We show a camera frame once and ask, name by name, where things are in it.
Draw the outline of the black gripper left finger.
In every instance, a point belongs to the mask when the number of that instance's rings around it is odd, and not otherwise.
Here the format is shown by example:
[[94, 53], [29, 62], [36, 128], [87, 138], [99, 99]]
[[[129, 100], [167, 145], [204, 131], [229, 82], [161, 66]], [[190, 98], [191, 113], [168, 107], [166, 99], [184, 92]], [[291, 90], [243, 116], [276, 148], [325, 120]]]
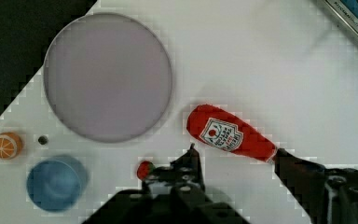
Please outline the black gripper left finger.
[[142, 190], [153, 198], [159, 195], [169, 195], [174, 188], [188, 186], [205, 191], [202, 176], [200, 154], [191, 144], [184, 155], [168, 166], [154, 168], [142, 181]]

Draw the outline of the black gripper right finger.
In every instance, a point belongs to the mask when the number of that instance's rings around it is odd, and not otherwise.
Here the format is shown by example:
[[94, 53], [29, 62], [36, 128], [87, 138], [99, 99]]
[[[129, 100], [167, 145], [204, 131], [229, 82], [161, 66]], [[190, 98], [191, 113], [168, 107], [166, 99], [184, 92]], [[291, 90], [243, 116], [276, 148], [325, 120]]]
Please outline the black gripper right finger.
[[358, 170], [327, 168], [280, 148], [275, 174], [310, 217], [312, 224], [358, 224]]

